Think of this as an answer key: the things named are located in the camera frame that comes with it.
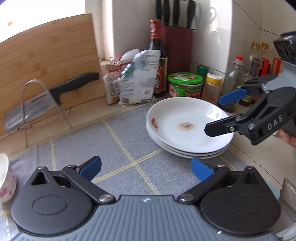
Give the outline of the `person's right hand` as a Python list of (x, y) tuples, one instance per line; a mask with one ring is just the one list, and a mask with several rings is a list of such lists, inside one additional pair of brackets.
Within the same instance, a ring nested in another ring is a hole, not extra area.
[(278, 135), (285, 143), (296, 148), (296, 137), (290, 136), (283, 128), (278, 130)]

